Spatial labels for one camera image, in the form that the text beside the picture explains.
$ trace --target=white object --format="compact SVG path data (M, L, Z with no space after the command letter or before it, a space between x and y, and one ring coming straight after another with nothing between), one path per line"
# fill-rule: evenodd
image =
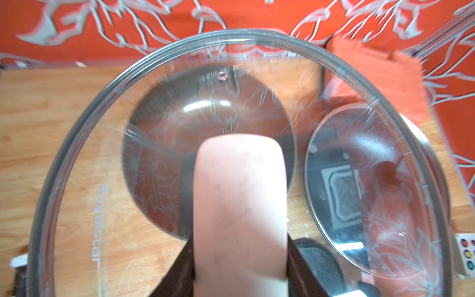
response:
M20 67L21 69L29 69L30 65L28 62L21 61L21 60L15 60L15 64Z
M342 244L336 244L335 248L337 251L351 250L351 249L362 249L364 245L362 242L348 242Z
M84 64L83 62L75 61L75 63L76 63L76 65L77 65L78 67L87 67L87 65Z
M455 272L475 278L475 233L456 233L452 244Z
M229 134L201 145L193 242L194 296L288 296L287 182L275 140Z
M364 294L361 290L356 290L341 295L336 295L335 297L366 297L366 294Z
M15 257L10 260L10 267L18 268L27 265L28 254L23 254L21 256Z

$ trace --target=black object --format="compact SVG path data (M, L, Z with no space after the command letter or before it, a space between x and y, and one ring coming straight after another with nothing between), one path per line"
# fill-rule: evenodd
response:
M15 297L26 297L27 295L27 267L21 266L17 268L15 273L15 287L13 294Z
M296 239L293 243L325 292L330 296L347 292L345 277L340 265L326 247L308 238Z
M287 276L292 296L328 297L290 236L287 237ZM193 237L191 237L150 297L193 296L194 278Z
M358 281L358 289L360 289L360 291L367 297L381 297L381 291L372 284Z

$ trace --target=orange towel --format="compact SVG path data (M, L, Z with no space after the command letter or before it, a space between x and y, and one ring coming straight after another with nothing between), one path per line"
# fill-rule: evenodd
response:
M360 71L395 106L416 125L429 118L424 96L422 66L416 58L401 51L382 52L365 47L360 41L333 37L327 49ZM327 71L324 97L331 105L361 102L355 90Z

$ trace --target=decorative wall pattern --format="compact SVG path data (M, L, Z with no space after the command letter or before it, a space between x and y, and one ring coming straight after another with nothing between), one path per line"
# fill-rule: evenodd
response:
M0 53L46 63L137 60L204 31L271 29L324 44L338 33L382 49L429 37L468 0L17 0L4 1L9 28ZM16 58L2 58L12 63Z
M424 60L427 96L475 208L475 28L466 28Z

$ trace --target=glass surface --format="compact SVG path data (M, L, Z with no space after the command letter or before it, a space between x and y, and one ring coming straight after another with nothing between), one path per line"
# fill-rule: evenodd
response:
M259 34L243 36L268 37ZM242 39L226 57L213 56L217 43L163 60L161 49L104 90L98 98L115 101L88 109L78 127L92 131L77 130L66 139L69 153L60 152L56 165L59 173L71 170L67 182L50 177L45 184L51 203L40 201L33 227L41 264L30 277L32 290L149 295L190 235L196 150L206 138L229 133L281 144L288 232L331 296L368 292L367 286L382 296L451 290L438 191L399 115L338 58L273 38L282 48L272 58L259 54L263 45ZM293 43L301 47L289 51ZM325 69L332 65L335 73ZM333 96L337 76L361 96Z

